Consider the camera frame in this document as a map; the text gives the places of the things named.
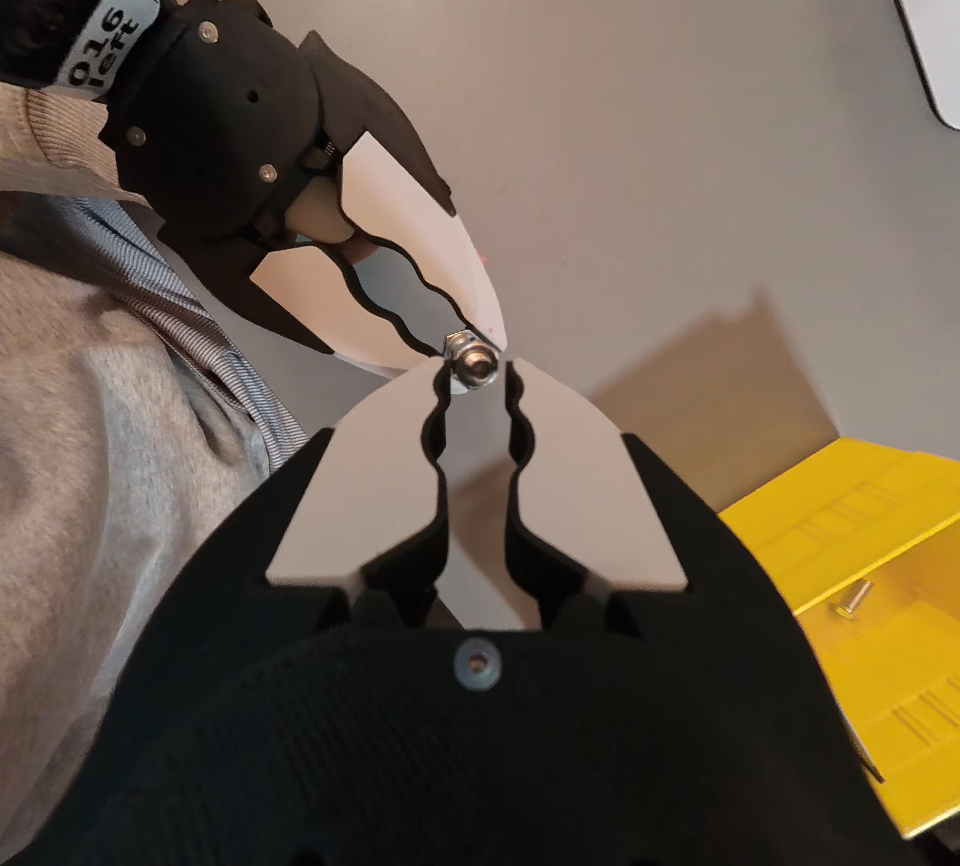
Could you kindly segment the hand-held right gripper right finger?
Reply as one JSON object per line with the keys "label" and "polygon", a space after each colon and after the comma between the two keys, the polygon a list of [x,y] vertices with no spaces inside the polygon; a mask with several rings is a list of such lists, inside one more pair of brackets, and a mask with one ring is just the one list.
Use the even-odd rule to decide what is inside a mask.
{"label": "hand-held right gripper right finger", "polygon": [[510,363],[507,385],[514,582],[530,595],[684,591],[687,575],[615,424],[526,360]]}

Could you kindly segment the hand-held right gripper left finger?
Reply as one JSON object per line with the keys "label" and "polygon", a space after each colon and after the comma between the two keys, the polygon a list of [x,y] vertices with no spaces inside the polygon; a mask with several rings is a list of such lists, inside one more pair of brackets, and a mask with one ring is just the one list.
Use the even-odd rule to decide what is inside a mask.
{"label": "hand-held right gripper left finger", "polygon": [[424,430],[447,409],[448,384],[445,361],[428,358],[337,422],[267,568],[271,585],[362,593],[364,567],[438,517],[441,479]]}

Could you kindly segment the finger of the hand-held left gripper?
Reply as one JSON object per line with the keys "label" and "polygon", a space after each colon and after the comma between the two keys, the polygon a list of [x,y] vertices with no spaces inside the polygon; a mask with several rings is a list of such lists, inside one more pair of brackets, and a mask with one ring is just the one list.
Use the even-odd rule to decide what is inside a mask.
{"label": "finger of the hand-held left gripper", "polygon": [[367,130],[342,158],[340,205],[359,231],[406,255],[466,327],[498,352],[507,349],[497,292],[461,218],[443,209]]}
{"label": "finger of the hand-held left gripper", "polygon": [[271,251],[250,280],[336,358],[379,377],[395,379],[438,356],[366,295],[352,266],[321,246]]}

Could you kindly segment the silver hex bolt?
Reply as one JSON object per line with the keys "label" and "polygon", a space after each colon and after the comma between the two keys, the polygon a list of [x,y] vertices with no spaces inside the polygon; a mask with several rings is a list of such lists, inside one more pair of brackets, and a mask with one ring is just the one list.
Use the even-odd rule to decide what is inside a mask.
{"label": "silver hex bolt", "polygon": [[452,395],[482,389],[498,377],[499,354],[480,341],[463,342],[452,348],[449,363]]}
{"label": "silver hex bolt", "polygon": [[838,599],[831,602],[834,614],[846,621],[856,621],[858,612],[875,587],[873,580],[861,578],[851,584]]}

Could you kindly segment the yellow plastic bin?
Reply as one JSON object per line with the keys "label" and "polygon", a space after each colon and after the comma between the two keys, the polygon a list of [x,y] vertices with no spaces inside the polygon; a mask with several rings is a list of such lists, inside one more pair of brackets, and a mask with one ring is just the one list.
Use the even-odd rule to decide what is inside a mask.
{"label": "yellow plastic bin", "polygon": [[[908,839],[959,807],[959,464],[841,438],[721,518],[797,618]],[[847,621],[832,610],[861,578]]]}

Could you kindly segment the person's left forearm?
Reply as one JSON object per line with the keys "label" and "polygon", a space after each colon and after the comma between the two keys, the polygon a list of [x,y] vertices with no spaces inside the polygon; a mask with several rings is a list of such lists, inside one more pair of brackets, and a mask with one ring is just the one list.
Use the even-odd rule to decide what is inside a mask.
{"label": "person's left forearm", "polygon": [[124,190],[101,139],[103,104],[1,84],[1,191],[72,199],[149,202]]}

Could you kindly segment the grey desk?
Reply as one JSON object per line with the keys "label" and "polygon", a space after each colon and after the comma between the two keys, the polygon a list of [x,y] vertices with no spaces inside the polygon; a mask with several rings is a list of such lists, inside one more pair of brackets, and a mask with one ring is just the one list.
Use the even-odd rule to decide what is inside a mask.
{"label": "grey desk", "polygon": [[402,106],[510,353],[723,509],[958,459],[958,134],[893,0],[259,0]]}

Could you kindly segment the person's left hand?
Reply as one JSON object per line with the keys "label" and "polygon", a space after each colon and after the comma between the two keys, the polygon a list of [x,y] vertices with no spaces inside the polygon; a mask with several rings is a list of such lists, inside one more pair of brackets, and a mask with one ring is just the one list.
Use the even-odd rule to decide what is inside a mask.
{"label": "person's left hand", "polygon": [[312,177],[287,208],[284,221],[290,233],[329,247],[351,265],[379,250],[342,212],[339,186],[331,177]]}

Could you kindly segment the striped blue shirt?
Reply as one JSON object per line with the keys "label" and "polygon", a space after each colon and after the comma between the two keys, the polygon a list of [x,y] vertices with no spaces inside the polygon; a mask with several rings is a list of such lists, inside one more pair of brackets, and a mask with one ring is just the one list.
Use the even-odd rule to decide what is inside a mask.
{"label": "striped blue shirt", "polygon": [[270,472],[307,442],[262,375],[116,200],[41,196],[51,256],[72,279],[98,285],[148,326],[260,433]]}

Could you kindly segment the person's beige sweatshirt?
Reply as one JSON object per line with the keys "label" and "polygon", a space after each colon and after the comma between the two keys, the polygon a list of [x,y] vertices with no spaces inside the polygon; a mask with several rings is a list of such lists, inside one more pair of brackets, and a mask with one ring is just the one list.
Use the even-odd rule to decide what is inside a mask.
{"label": "person's beige sweatshirt", "polygon": [[2,860],[84,764],[147,620],[269,476],[258,428],[2,194]]}

